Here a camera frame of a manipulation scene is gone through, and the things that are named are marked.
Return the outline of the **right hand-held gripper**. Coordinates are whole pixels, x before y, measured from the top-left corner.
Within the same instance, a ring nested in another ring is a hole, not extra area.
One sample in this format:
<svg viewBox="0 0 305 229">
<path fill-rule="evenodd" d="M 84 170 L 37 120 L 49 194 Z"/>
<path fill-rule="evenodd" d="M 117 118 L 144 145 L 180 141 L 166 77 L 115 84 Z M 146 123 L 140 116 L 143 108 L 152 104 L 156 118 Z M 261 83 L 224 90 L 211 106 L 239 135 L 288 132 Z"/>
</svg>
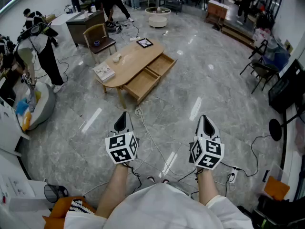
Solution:
<svg viewBox="0 0 305 229">
<path fill-rule="evenodd" d="M 197 136 L 189 143 L 189 162 L 200 168 L 214 170 L 224 157 L 224 144 L 220 142 L 216 124 L 206 115 L 199 118 Z"/>
</svg>

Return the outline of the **wooden drawer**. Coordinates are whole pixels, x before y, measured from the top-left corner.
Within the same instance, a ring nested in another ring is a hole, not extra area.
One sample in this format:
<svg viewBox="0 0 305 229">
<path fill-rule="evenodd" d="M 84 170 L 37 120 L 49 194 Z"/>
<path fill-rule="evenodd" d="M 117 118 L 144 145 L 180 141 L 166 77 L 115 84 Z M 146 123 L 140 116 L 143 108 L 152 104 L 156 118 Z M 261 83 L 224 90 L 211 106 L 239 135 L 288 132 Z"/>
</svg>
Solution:
<svg viewBox="0 0 305 229">
<path fill-rule="evenodd" d="M 172 59 L 166 54 L 162 53 L 154 61 L 152 61 L 147 68 L 153 73 L 162 78 L 169 72 L 169 70 L 176 64 L 177 60 Z"/>
<path fill-rule="evenodd" d="M 133 79 L 123 86 L 132 97 L 140 104 L 147 94 L 158 84 L 161 76 L 145 67 Z"/>
</svg>

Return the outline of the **person's left forearm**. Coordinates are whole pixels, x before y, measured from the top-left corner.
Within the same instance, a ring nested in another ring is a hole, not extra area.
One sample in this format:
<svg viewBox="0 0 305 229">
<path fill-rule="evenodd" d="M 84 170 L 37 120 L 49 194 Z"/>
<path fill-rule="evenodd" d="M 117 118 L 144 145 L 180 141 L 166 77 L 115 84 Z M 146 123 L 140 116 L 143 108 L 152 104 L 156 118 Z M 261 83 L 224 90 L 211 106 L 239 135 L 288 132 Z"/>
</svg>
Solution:
<svg viewBox="0 0 305 229">
<path fill-rule="evenodd" d="M 111 179 L 104 190 L 95 215 L 108 218 L 114 209 L 125 199 L 129 163 L 117 164 Z"/>
</svg>

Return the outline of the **person's right forearm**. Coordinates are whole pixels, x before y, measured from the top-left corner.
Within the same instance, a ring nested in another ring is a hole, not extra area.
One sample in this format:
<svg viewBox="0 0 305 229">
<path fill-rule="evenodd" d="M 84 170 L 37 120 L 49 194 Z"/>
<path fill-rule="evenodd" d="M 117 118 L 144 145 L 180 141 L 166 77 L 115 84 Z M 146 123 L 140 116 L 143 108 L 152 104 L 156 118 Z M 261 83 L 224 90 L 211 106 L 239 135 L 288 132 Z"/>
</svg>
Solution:
<svg viewBox="0 0 305 229">
<path fill-rule="evenodd" d="M 219 195 L 212 171 L 198 168 L 196 178 L 198 182 L 199 202 L 203 205 L 207 205 L 211 199 Z"/>
</svg>

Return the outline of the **light wooden oval table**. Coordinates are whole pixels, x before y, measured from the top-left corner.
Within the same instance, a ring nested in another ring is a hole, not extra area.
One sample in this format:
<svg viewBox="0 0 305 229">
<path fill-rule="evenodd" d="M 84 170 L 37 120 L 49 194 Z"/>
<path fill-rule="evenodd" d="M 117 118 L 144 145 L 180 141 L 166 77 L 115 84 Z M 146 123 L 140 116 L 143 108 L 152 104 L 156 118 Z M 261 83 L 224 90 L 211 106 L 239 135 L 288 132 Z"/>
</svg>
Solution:
<svg viewBox="0 0 305 229">
<path fill-rule="evenodd" d="M 115 71 L 115 76 L 108 81 L 102 83 L 94 73 L 96 80 L 102 85 L 105 93 L 107 88 L 115 88 L 117 90 L 123 108 L 126 108 L 122 96 L 123 86 L 164 53 L 164 46 L 160 42 L 153 39 L 149 40 L 153 43 L 150 47 L 143 48 L 137 42 L 131 42 L 108 57 L 104 62 Z M 119 53 L 121 54 L 120 61 L 114 63 L 112 59 Z"/>
</svg>

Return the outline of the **white book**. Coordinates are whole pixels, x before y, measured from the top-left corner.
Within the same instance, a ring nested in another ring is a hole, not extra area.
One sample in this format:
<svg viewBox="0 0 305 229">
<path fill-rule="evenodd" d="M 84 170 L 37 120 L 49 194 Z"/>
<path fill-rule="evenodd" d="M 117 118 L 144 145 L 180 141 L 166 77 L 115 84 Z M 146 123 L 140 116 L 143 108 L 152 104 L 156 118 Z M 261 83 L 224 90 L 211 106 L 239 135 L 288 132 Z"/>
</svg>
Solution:
<svg viewBox="0 0 305 229">
<path fill-rule="evenodd" d="M 115 76 L 115 71 L 105 62 L 95 66 L 93 71 L 97 75 L 98 80 L 100 80 L 102 83 Z"/>
</svg>

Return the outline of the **black chair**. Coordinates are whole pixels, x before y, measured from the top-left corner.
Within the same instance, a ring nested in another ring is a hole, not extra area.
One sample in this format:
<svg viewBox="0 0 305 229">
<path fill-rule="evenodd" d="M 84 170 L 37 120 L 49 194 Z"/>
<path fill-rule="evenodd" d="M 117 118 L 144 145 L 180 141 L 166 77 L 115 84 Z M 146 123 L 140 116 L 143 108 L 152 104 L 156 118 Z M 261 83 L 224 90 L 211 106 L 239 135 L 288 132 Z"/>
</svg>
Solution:
<svg viewBox="0 0 305 229">
<path fill-rule="evenodd" d="M 259 45 L 259 47 L 255 46 L 255 49 L 252 51 L 251 55 L 248 57 L 248 59 L 251 59 L 256 53 L 264 56 L 266 49 L 267 49 L 267 45 L 268 45 L 268 40 L 264 39 L 261 44 Z"/>
<path fill-rule="evenodd" d="M 273 64 L 262 64 L 259 60 L 251 60 L 250 63 L 248 63 L 245 68 L 240 72 L 240 75 L 246 70 L 246 68 L 250 66 L 252 68 L 252 72 L 257 73 L 257 77 L 259 77 L 259 81 L 257 85 L 252 90 L 251 94 L 254 93 L 256 88 L 258 87 L 259 83 L 264 79 L 265 83 L 263 85 L 262 90 L 264 89 L 265 85 L 272 79 L 273 76 L 277 75 L 279 73 L 278 68 Z"/>
</svg>

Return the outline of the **grey beanbag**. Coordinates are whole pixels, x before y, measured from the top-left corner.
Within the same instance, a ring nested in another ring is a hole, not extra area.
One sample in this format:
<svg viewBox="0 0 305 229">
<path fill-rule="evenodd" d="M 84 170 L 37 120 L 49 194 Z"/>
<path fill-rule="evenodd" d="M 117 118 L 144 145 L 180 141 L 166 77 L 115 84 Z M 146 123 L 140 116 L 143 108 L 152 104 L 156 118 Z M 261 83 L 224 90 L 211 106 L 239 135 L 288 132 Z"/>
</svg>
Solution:
<svg viewBox="0 0 305 229">
<path fill-rule="evenodd" d="M 30 91 L 26 92 L 26 98 L 28 100 Z M 31 113 L 30 126 L 27 130 L 35 129 L 39 124 L 46 121 L 53 113 L 55 107 L 55 93 L 53 89 L 46 83 L 37 82 L 35 85 L 35 94 L 37 104 L 33 113 Z M 22 121 L 26 112 L 29 112 L 29 108 L 23 113 L 23 115 L 16 115 L 19 124 L 22 128 Z"/>
</svg>

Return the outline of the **yellow cloth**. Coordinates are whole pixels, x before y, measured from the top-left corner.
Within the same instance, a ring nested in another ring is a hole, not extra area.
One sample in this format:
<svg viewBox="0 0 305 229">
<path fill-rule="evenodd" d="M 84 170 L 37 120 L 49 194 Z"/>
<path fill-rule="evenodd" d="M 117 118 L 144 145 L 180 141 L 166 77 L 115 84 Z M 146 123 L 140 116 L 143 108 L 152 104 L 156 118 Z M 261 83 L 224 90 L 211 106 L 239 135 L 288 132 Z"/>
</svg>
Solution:
<svg viewBox="0 0 305 229">
<path fill-rule="evenodd" d="M 31 122 L 31 113 L 30 112 L 26 112 L 22 121 L 22 130 L 26 131 L 29 126 L 30 126 L 30 122 Z"/>
</svg>

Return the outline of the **blue cloth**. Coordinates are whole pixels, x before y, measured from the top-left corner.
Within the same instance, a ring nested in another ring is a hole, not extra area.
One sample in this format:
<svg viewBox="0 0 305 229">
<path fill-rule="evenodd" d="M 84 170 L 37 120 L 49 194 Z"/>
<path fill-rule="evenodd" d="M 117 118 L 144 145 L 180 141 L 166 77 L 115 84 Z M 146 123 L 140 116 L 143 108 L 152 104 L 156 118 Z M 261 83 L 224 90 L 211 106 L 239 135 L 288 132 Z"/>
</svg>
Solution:
<svg viewBox="0 0 305 229">
<path fill-rule="evenodd" d="M 26 109 L 29 107 L 27 98 L 23 98 L 17 104 L 16 115 L 23 115 Z"/>
</svg>

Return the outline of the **black equipment case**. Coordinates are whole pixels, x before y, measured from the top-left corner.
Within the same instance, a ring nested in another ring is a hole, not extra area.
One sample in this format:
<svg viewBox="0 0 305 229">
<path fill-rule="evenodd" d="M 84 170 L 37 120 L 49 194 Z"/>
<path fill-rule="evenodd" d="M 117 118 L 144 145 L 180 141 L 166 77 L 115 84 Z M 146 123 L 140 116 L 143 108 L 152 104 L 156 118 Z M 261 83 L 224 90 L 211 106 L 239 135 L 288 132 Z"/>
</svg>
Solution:
<svg viewBox="0 0 305 229">
<path fill-rule="evenodd" d="M 237 208 L 250 218 L 254 229 L 305 229 L 305 197 L 290 202 L 260 196 L 257 208 L 251 212 Z"/>
</svg>

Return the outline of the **round glass white table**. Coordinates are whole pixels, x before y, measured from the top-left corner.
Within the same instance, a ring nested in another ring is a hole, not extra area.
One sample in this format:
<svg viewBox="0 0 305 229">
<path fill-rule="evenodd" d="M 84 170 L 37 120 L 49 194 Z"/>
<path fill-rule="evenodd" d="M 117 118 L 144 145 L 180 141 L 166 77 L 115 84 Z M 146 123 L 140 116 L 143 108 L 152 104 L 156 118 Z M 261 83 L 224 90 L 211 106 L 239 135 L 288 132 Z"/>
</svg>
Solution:
<svg viewBox="0 0 305 229">
<path fill-rule="evenodd" d="M 148 14 L 148 23 L 152 28 L 163 28 L 168 25 L 171 10 L 165 7 L 149 7 L 145 9 Z"/>
</svg>

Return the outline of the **white water dispenser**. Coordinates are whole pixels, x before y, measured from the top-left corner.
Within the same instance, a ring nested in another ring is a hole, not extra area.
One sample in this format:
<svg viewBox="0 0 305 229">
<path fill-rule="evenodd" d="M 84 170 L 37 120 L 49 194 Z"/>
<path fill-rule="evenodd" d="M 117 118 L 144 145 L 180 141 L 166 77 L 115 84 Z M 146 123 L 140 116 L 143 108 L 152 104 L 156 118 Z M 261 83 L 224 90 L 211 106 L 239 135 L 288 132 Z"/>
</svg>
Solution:
<svg viewBox="0 0 305 229">
<path fill-rule="evenodd" d="M 0 175 L 0 190 L 5 197 L 5 205 L 10 211 L 25 212 L 47 210 L 52 204 L 46 199 L 43 181 Z"/>
</svg>

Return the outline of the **black backpack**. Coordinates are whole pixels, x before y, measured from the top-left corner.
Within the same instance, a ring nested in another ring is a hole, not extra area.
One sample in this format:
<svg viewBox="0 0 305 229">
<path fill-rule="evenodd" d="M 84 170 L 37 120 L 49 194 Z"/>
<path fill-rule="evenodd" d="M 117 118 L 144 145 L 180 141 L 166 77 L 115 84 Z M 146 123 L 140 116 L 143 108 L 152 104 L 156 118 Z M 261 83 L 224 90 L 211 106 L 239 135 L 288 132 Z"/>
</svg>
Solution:
<svg viewBox="0 0 305 229">
<path fill-rule="evenodd" d="M 17 38 L 17 41 L 20 42 L 22 40 L 27 39 L 30 36 L 38 36 L 41 33 L 48 37 L 58 36 L 58 33 L 54 29 L 52 29 L 49 25 L 47 25 L 43 22 L 40 22 L 40 23 L 30 27 L 26 31 L 21 32 L 19 37 Z"/>
</svg>

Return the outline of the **black picture frame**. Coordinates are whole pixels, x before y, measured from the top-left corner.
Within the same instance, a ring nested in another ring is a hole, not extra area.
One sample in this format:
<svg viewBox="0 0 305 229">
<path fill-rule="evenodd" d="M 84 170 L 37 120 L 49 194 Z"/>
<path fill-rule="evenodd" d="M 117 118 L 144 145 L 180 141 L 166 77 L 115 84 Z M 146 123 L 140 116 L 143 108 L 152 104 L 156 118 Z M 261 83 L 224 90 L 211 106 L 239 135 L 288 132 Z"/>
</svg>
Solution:
<svg viewBox="0 0 305 229">
<path fill-rule="evenodd" d="M 143 48 L 147 48 L 153 45 L 153 43 L 147 38 L 139 39 L 136 42 Z"/>
</svg>

